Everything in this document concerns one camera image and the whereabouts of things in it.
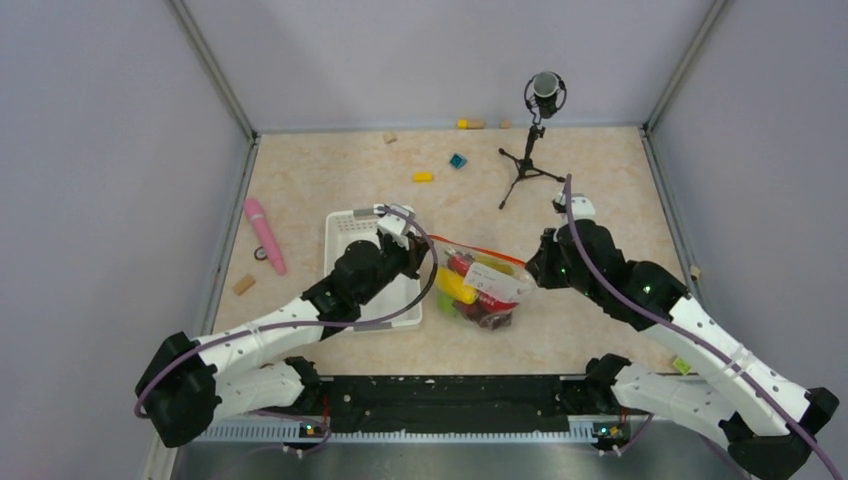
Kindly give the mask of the green apple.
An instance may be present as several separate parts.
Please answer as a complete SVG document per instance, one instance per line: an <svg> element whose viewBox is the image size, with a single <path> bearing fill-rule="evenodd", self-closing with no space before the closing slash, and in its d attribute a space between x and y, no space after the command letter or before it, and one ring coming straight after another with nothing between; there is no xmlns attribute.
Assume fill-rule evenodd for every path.
<svg viewBox="0 0 848 480"><path fill-rule="evenodd" d="M437 308L445 318L456 318L459 314L453 303L454 300L450 296L437 296Z"/></svg>

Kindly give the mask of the clear orange-zip bag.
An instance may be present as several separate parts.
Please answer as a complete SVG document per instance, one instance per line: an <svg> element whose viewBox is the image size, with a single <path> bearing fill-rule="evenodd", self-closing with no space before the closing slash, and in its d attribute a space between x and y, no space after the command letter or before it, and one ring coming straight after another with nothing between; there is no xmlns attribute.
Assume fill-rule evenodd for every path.
<svg viewBox="0 0 848 480"><path fill-rule="evenodd" d="M536 289L536 283L526 271L525 263L514 257L493 250L461 244L438 235L434 235L432 240L438 250L438 268L447 268L447 261L452 255L473 256L475 262L464 277L464 283L472 286L478 292L482 291L498 300L517 302L518 306L508 311L513 314L513 317L519 305L527 300ZM437 296L445 294L436 288L435 283L434 290L437 306ZM466 305L454 300L453 305L459 314L456 318L447 319L462 320L476 325L473 319L490 314L485 312L476 301L471 305Z"/></svg>

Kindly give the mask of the red tomato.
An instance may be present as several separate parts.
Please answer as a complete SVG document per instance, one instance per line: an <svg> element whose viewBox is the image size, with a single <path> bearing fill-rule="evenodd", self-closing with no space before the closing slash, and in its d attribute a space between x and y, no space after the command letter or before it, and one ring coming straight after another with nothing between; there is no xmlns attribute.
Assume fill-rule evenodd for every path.
<svg viewBox="0 0 848 480"><path fill-rule="evenodd" d="M476 303L487 313L508 312L518 306L517 302L504 302L482 291L478 292Z"/></svg>

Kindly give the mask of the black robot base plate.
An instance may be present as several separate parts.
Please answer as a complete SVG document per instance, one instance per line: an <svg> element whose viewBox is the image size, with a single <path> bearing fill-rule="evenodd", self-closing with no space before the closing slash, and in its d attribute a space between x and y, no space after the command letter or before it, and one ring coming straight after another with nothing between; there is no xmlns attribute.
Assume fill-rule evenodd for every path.
<svg viewBox="0 0 848 480"><path fill-rule="evenodd" d="M260 413L322 422L339 434L565 432L577 418L637 414L582 375L334 375L301 357L306 386L290 406Z"/></svg>

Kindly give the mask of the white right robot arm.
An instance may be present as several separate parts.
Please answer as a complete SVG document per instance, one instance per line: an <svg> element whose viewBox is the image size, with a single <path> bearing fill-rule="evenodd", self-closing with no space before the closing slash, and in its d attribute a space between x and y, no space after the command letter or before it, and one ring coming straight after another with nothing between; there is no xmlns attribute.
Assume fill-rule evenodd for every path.
<svg viewBox="0 0 848 480"><path fill-rule="evenodd" d="M612 319L682 357L691 383L607 354L589 361L585 392L605 413L640 410L685 427L758 479L788 479L811 455L838 398L778 374L725 331L662 266L623 256L610 232L580 219L541 237L527 270L544 289L573 289Z"/></svg>

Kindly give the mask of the red chili pepper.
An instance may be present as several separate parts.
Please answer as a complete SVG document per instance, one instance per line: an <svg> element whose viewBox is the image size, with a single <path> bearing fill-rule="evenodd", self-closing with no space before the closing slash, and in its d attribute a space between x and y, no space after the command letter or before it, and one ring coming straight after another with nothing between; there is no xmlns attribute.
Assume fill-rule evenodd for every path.
<svg viewBox="0 0 848 480"><path fill-rule="evenodd" d="M447 261L447 268L458 275L465 277L475 262L473 256L465 254L452 255Z"/></svg>

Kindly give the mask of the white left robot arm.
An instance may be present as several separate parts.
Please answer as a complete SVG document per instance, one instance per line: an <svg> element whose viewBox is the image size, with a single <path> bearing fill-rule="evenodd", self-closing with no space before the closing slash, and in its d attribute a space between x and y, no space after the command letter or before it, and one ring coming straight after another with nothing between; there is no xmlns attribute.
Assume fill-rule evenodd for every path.
<svg viewBox="0 0 848 480"><path fill-rule="evenodd" d="M135 416L150 421L163 444L174 448L231 417L268 407L314 410L321 388L312 365L276 357L411 310L421 295L395 312L374 319L362 315L363 306L397 277L416 280L426 257L438 259L426 234L408 233L404 245L385 233L377 237L377 243L351 243L330 274L269 314L218 334L167 337L135 387Z"/></svg>

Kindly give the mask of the yellow corn cob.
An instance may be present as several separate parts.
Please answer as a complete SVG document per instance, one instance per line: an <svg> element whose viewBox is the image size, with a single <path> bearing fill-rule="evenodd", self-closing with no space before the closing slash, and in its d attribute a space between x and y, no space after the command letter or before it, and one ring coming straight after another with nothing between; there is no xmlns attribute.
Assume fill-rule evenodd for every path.
<svg viewBox="0 0 848 480"><path fill-rule="evenodd" d="M446 267L437 270L436 288L455 301L471 305L477 300L478 291L464 283L464 277Z"/></svg>

